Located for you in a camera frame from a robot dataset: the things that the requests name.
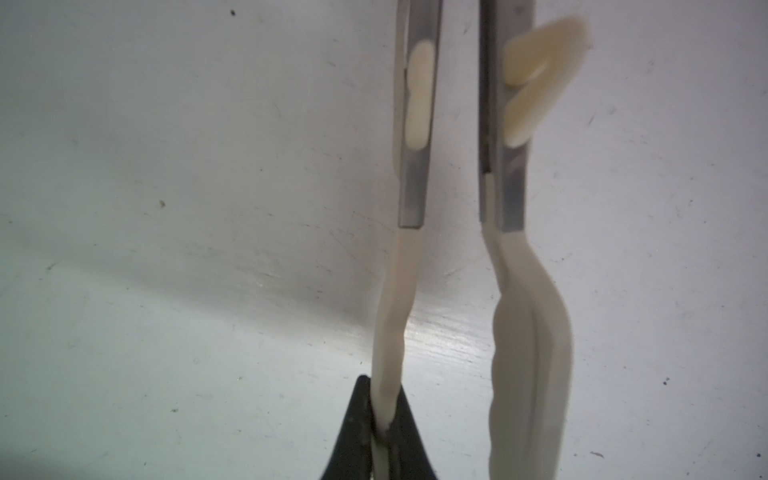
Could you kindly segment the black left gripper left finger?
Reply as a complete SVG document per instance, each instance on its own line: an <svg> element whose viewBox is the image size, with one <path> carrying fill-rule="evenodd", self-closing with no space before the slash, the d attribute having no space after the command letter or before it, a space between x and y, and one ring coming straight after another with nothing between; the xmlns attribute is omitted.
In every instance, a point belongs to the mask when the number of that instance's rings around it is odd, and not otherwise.
<svg viewBox="0 0 768 480"><path fill-rule="evenodd" d="M360 375L321 480L370 480L375 422L370 404L370 378Z"/></svg>

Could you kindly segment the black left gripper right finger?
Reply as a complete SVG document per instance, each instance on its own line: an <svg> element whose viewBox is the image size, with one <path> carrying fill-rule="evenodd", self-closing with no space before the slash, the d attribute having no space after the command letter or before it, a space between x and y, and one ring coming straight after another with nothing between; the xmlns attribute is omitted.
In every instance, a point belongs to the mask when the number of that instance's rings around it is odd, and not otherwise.
<svg viewBox="0 0 768 480"><path fill-rule="evenodd" d="M437 480L403 388L389 428L389 478Z"/></svg>

